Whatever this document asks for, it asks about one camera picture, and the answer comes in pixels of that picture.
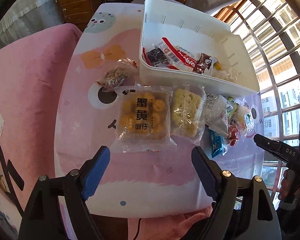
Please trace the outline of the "person right hand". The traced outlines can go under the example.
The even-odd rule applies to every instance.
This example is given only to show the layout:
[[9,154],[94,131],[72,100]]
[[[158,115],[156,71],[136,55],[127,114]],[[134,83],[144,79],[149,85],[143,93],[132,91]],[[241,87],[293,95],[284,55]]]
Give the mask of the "person right hand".
[[[290,192],[291,183],[293,180],[294,171],[291,169],[287,169],[283,174],[283,180],[281,181],[281,187],[279,190],[279,200],[283,200],[286,198],[288,193]],[[300,196],[300,187],[295,191],[294,194],[297,194]]]

